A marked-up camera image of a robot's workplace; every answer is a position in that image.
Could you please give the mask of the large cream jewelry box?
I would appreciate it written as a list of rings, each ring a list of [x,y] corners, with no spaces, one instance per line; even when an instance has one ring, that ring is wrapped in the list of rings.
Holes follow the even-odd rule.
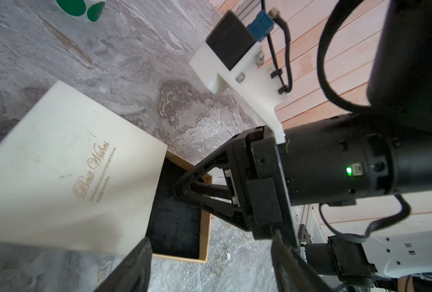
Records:
[[[0,142],[0,242],[205,263],[211,220],[173,199],[192,165],[57,81]]]

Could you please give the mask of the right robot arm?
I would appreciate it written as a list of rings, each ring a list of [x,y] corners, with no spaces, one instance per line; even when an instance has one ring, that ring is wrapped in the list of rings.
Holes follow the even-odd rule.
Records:
[[[367,87],[369,105],[343,99],[325,74],[334,35],[359,1],[339,1],[319,40],[317,77],[325,97],[345,110],[334,118],[284,129],[274,108],[292,85],[280,69],[262,68],[260,42],[276,11],[250,25],[234,12],[223,18],[196,51],[191,67],[214,94],[232,88],[264,124],[232,137],[182,176],[175,198],[252,232],[254,238],[299,245],[293,206],[350,206],[358,199],[395,196],[396,215],[372,222],[352,243],[410,215],[405,193],[432,191],[432,1],[392,1]]]

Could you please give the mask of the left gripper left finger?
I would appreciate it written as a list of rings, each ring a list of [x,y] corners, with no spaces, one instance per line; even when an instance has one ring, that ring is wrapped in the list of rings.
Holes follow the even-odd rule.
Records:
[[[95,292],[147,292],[151,276],[152,247],[143,238]]]

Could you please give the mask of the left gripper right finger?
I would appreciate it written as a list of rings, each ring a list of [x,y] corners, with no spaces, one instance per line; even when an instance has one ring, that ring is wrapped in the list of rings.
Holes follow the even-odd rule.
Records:
[[[271,259],[279,292],[332,292],[312,267],[284,244],[279,230],[273,235]]]

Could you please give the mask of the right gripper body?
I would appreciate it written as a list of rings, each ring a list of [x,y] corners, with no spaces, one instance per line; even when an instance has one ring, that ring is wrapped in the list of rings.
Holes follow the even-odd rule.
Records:
[[[432,132],[376,116],[346,114],[290,128],[283,144],[260,128],[234,150],[240,204],[256,239],[280,231],[296,244],[292,206],[350,206],[393,195],[401,205],[397,214],[372,222],[361,236],[348,236],[362,243],[410,215],[405,193],[432,191]]]

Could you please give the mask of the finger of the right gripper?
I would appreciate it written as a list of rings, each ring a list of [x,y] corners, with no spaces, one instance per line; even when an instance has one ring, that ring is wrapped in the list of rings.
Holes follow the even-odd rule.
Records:
[[[174,186],[175,198],[204,210],[244,231],[252,231],[252,207],[247,182],[252,179],[252,135],[236,135],[182,176]],[[206,184],[203,176],[221,169],[225,185]]]

